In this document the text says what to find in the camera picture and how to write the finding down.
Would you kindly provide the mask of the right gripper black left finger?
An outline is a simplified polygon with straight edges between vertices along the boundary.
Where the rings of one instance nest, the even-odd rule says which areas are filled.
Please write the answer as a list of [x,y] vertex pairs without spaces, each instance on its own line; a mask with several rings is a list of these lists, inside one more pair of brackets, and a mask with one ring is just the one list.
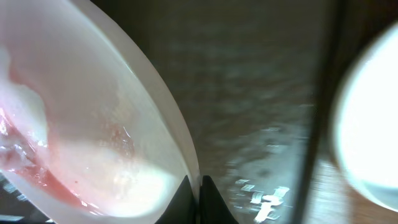
[[187,176],[155,224],[196,224],[196,203]]

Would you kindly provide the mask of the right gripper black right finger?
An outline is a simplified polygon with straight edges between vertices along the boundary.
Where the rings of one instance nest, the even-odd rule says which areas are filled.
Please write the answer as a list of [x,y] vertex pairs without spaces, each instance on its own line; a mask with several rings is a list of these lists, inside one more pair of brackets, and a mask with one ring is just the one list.
[[202,178],[199,203],[201,224],[238,224],[209,175]]

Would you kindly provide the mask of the white plate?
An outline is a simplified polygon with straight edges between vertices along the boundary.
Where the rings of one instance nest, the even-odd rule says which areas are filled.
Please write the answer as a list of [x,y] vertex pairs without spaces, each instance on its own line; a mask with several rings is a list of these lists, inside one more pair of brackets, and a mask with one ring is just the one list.
[[397,211],[397,23],[351,63],[333,98],[328,138],[337,164],[363,197]]
[[156,223],[200,183],[172,94],[91,1],[1,2],[1,172],[55,223]]

